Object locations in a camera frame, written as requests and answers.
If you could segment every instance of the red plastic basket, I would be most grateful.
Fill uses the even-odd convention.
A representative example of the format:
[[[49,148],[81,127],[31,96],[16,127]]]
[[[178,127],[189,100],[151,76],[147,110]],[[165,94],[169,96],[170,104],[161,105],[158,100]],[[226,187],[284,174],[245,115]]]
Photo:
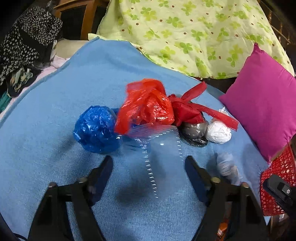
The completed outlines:
[[[276,203],[275,199],[263,189],[263,182],[272,174],[280,176],[291,186],[296,186],[295,159],[290,145],[287,145],[283,153],[261,174],[260,201],[264,216],[274,216],[285,213]]]

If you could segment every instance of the black and white patterned cloth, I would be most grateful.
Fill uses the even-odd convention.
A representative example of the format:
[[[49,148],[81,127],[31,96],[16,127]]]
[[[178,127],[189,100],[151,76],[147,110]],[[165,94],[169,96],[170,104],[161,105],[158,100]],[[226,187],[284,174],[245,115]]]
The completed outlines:
[[[61,27],[62,21],[46,9],[37,6],[28,9],[0,44],[0,85],[10,73],[43,59]]]

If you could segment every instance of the blue plastic bag ball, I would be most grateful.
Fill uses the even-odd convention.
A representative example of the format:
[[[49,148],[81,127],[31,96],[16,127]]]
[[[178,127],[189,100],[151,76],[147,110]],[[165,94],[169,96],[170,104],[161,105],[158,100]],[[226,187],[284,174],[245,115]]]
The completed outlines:
[[[77,120],[73,136],[85,150],[107,154],[119,148],[115,122],[113,110],[106,106],[91,106]]]

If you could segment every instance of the magenta pillow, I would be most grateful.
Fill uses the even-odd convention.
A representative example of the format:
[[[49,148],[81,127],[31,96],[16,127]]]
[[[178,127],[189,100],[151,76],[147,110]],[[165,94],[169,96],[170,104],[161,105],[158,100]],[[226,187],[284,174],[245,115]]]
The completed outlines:
[[[257,43],[220,101],[268,162],[296,133],[296,80]]]

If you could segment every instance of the plastic bag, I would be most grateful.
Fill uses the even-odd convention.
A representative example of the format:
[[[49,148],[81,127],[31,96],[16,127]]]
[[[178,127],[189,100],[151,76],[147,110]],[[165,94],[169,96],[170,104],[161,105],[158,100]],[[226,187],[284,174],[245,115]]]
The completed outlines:
[[[207,145],[207,139],[204,135],[208,124],[209,123],[205,119],[204,122],[198,124],[182,122],[182,124],[178,127],[180,136],[182,136],[192,146],[204,147]]]
[[[169,96],[175,114],[174,124],[176,126],[180,126],[182,122],[187,122],[190,124],[204,122],[201,112],[205,112],[219,121],[222,121],[226,126],[236,131],[239,122],[234,118],[224,115],[221,112],[206,106],[190,102],[190,100],[201,95],[206,90],[206,88],[206,83],[201,82],[200,84],[188,90],[181,98],[178,98],[174,94]]]
[[[220,109],[219,112],[228,116],[228,113],[225,111],[225,107]],[[231,139],[231,129],[223,122],[213,118],[207,127],[205,137],[208,141],[223,144]]]
[[[124,136],[123,150],[133,185],[143,196],[160,201],[187,183],[175,126],[148,123],[134,127]]]
[[[217,169],[232,185],[240,185],[242,177],[231,154],[224,152],[217,155]]]
[[[126,134],[132,124],[174,122],[172,104],[159,80],[143,79],[126,87],[127,98],[119,109],[115,132]]]
[[[107,154],[119,148],[119,137],[114,133],[115,122],[113,110],[106,106],[91,106],[80,115],[73,136],[85,150]]]

